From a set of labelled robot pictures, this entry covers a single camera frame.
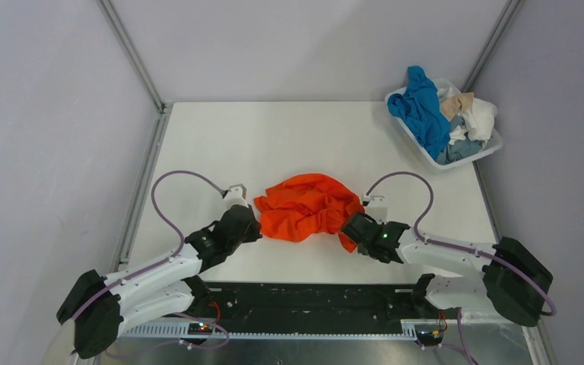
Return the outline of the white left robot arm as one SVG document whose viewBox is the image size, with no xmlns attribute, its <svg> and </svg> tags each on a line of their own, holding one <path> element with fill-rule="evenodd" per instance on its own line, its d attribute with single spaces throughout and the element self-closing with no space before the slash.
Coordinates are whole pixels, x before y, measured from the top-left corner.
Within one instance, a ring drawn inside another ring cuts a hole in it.
<svg viewBox="0 0 584 365">
<path fill-rule="evenodd" d="M 219 220 L 183 237 L 178 248 L 139 268 L 83 273 L 56 313 L 59 324 L 72 330 L 69 350 L 86 360 L 137 325 L 176 313 L 201 316 L 210 297 L 199 275 L 261 236 L 253 208 L 233 204 Z"/>
</svg>

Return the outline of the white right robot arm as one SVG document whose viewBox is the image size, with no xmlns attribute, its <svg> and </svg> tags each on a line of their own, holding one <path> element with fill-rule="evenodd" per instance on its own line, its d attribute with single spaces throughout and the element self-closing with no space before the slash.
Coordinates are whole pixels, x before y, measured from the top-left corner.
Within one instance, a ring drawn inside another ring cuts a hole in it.
<svg viewBox="0 0 584 365">
<path fill-rule="evenodd" d="M 379 262 L 442 270 L 421 275 L 413 286 L 411 307 L 421 317 L 460 308 L 535 327 L 541 317 L 555 313 L 548 301 L 552 274 L 513 238 L 468 243 L 364 213 L 352 215 L 341 233 Z"/>
</svg>

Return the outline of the orange t shirt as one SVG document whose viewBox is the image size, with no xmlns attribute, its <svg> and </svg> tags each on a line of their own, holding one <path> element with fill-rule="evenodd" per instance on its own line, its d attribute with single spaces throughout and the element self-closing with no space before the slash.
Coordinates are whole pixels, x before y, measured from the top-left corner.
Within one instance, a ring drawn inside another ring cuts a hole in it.
<svg viewBox="0 0 584 365">
<path fill-rule="evenodd" d="M 341 182 L 321 173 L 293 176 L 254 198 L 262 234 L 275 240 L 300 243 L 326 233 L 336 235 L 347 252 L 357 249 L 341 228 L 355 213 L 364 212 L 361 200 Z"/>
</svg>

